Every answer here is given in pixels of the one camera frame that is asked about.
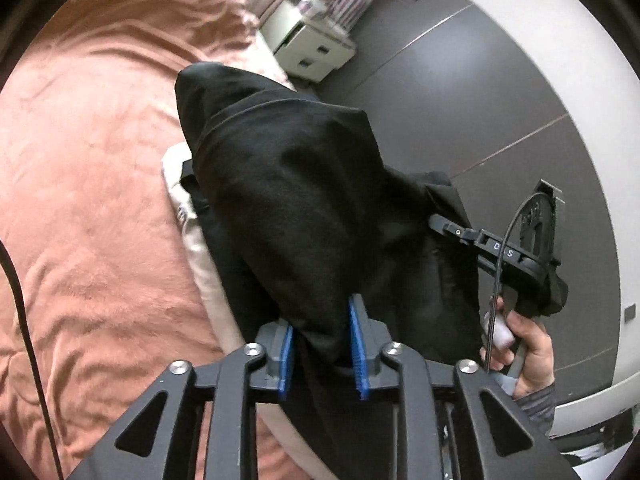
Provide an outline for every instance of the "black cable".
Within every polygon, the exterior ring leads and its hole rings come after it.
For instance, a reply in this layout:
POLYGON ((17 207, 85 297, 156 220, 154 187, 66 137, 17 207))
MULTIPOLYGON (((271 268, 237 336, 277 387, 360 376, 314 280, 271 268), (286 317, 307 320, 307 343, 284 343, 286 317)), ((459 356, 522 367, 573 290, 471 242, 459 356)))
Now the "black cable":
POLYGON ((539 196, 543 196, 547 200, 549 200, 549 202, 551 202, 551 197, 542 191, 538 191, 536 193, 533 193, 529 197, 527 197, 518 206, 518 209, 516 210, 516 214, 513 216, 513 219, 511 219, 509 227, 507 227, 507 231, 505 232, 504 237, 502 238, 502 243, 500 244, 500 250, 498 251, 498 259, 495 262, 494 293, 491 296, 491 306, 489 309, 489 325, 488 325, 487 335, 486 335, 487 348, 486 348, 486 354, 484 355, 484 371, 487 373, 489 372, 489 369, 490 369, 491 354, 494 348, 495 316, 497 315, 497 312, 498 312, 498 295, 500 294, 500 277, 502 275, 502 262, 504 261, 504 250, 507 247, 507 242, 509 241, 511 232, 515 227, 516 222, 518 221, 518 218, 520 218, 520 215, 524 211, 524 208, 526 208, 529 202, 531 202, 534 198, 539 196))
POLYGON ((20 278, 15 270, 14 263, 9 256, 6 247, 0 240, 0 265, 2 270, 9 281, 9 286, 14 294, 15 310, 18 313, 18 324, 20 325, 20 333, 22 334, 22 340, 24 341, 24 347, 29 357, 29 363, 31 364, 31 372, 33 373, 33 381, 36 384, 36 391, 38 392, 38 401, 42 409, 42 415, 44 417, 44 424, 47 428, 47 435, 49 436, 49 443, 51 444, 51 452, 53 453, 53 462, 56 465, 56 473, 58 474, 58 480, 65 480, 65 476, 62 474, 62 466, 60 464, 60 455, 58 454, 58 447, 56 446, 56 438, 53 434, 53 425, 51 424, 51 418, 49 416, 49 410, 47 409, 47 401, 44 397, 44 389, 42 387, 42 380, 40 379, 40 372, 38 371, 38 362, 36 360, 36 352, 33 349, 33 343, 31 342, 31 336, 29 334, 29 326, 27 325, 27 313, 24 306, 24 296, 22 295, 22 287, 20 286, 20 278))

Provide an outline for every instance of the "white furniture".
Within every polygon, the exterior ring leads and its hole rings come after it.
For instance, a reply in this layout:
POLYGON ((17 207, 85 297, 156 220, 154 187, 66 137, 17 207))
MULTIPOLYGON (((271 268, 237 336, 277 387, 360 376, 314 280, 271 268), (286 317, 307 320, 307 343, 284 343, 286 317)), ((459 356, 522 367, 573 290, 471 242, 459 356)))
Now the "white furniture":
POLYGON ((303 16, 287 0, 260 31, 285 72, 316 83, 356 53, 355 44, 347 36, 341 35, 326 21, 303 16))

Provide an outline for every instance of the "screw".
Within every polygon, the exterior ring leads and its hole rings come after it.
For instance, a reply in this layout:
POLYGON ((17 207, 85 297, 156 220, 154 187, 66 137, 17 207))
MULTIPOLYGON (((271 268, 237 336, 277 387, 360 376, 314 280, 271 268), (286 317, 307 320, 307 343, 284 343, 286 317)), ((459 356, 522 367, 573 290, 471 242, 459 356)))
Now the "screw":
POLYGON ((247 343, 244 345, 244 353, 253 357, 262 353, 262 345, 258 343, 247 343))
POLYGON ((182 375, 186 373, 190 368, 190 364, 187 361, 174 361, 169 365, 169 371, 175 375, 182 375))
POLYGON ((478 371, 478 363, 471 359, 462 359, 458 363, 458 368, 463 374, 475 374, 478 371))
POLYGON ((400 355, 402 353, 402 343, 387 343, 384 352, 387 355, 400 355))

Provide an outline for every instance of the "pink blanket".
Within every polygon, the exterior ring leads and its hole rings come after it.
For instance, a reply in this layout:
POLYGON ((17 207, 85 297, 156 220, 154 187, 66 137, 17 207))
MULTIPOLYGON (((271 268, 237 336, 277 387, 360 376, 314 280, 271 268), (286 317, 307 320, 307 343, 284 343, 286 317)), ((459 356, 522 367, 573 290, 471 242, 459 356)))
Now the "pink blanket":
MULTIPOLYGON (((66 474, 171 361, 220 357, 160 160, 182 140, 173 84, 183 67, 220 60, 286 82, 246 4, 70 0, 0 94, 0 237, 66 474)), ((3 280, 0 417, 37 476, 53 478, 3 280)), ((261 478, 307 478, 258 432, 261 478)))

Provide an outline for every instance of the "human hand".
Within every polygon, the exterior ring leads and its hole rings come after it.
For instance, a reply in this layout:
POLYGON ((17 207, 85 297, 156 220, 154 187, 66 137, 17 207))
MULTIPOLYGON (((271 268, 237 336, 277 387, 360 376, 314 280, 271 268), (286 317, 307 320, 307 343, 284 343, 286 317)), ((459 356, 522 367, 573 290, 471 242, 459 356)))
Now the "human hand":
MULTIPOLYGON (((504 309, 504 301, 498 298, 498 311, 504 309)), ((546 333, 544 326, 539 326, 532 319, 521 316, 513 310, 506 318, 506 323, 514 335, 521 337, 527 344, 527 354, 524 366, 516 389, 514 399, 532 394, 553 384, 554 377, 554 350, 551 338, 546 333)), ((484 361, 486 349, 480 349, 480 357, 484 361)), ((491 370, 502 370, 505 365, 513 362, 513 352, 510 349, 499 349, 494 346, 491 353, 491 370)))

